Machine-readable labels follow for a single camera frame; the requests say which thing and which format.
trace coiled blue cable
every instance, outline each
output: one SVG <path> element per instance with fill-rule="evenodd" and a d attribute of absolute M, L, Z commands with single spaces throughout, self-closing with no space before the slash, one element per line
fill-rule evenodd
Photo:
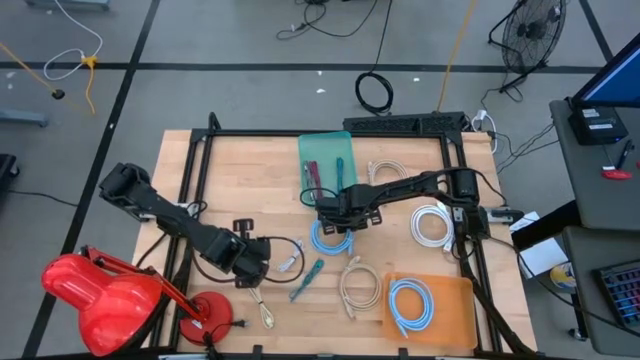
<path fill-rule="evenodd" d="M 351 230 L 347 230 L 347 232 L 345 233 L 344 240 L 342 240 L 340 244 L 336 246 L 330 246 L 323 243 L 322 240 L 320 240 L 320 235 L 318 234 L 320 227 L 321 227 L 320 220 L 314 221 L 313 224 L 311 225 L 311 245 L 313 245 L 313 248 L 316 249 L 316 251 L 323 253 L 325 255 L 330 255 L 330 256 L 336 256 L 341 252 L 343 252 L 344 250 L 347 250 L 347 253 L 349 254 L 349 256 L 353 254 L 354 236 Z"/>
<path fill-rule="evenodd" d="M 396 296 L 402 289 L 414 290 L 422 298 L 424 310 L 422 311 L 422 315 L 415 320 L 405 319 L 398 311 L 398 307 L 396 306 Z M 391 281 L 391 286 L 389 288 L 389 309 L 391 309 L 391 314 L 396 321 L 398 329 L 405 338 L 408 338 L 407 330 L 422 331 L 429 326 L 431 319 L 433 319 L 435 304 L 433 303 L 433 295 L 431 295 L 431 290 L 429 290 L 427 284 L 418 279 L 404 278 Z"/>

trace red lamp base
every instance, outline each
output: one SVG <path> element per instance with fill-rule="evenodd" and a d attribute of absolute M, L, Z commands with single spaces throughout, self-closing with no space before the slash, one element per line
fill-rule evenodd
<path fill-rule="evenodd" d="M 180 320 L 180 333 L 191 343 L 204 346 L 205 333 L 212 334 L 213 342 L 222 340 L 229 333 L 233 321 L 231 303 L 222 294 L 216 292 L 203 292 L 191 299 L 204 316 L 205 322 L 197 323 L 189 317 Z"/>

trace red lamp shade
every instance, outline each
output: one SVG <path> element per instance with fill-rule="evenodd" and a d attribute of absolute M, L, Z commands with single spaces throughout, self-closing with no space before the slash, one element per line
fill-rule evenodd
<path fill-rule="evenodd" d="M 58 257 L 42 274 L 42 285 L 79 311 L 85 345 L 96 356 L 129 342 L 160 302 L 162 283 L 145 274 L 110 275 L 86 257 Z"/>

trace fan grille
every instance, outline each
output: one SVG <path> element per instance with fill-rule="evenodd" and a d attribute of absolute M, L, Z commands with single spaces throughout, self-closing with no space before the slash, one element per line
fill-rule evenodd
<path fill-rule="evenodd" d="M 566 16 L 565 0 L 518 0 L 505 24 L 502 59 L 523 74 L 544 63 L 556 47 Z"/>

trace translucent orange tray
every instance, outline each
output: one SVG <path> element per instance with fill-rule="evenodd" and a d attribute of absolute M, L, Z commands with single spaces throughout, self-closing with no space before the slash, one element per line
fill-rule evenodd
<path fill-rule="evenodd" d="M 389 309 L 389 283 L 392 279 L 415 278 L 422 280 L 433 295 L 433 319 L 420 332 L 407 331 L 405 338 Z M 478 345 L 476 316 L 471 281 L 461 277 L 388 273 L 384 277 L 382 301 L 382 327 L 384 336 L 398 341 L 412 341 L 434 346 L 474 349 Z M 413 290 L 402 289 L 396 296 L 398 311 L 406 319 L 416 319 L 422 314 L 422 298 Z"/>

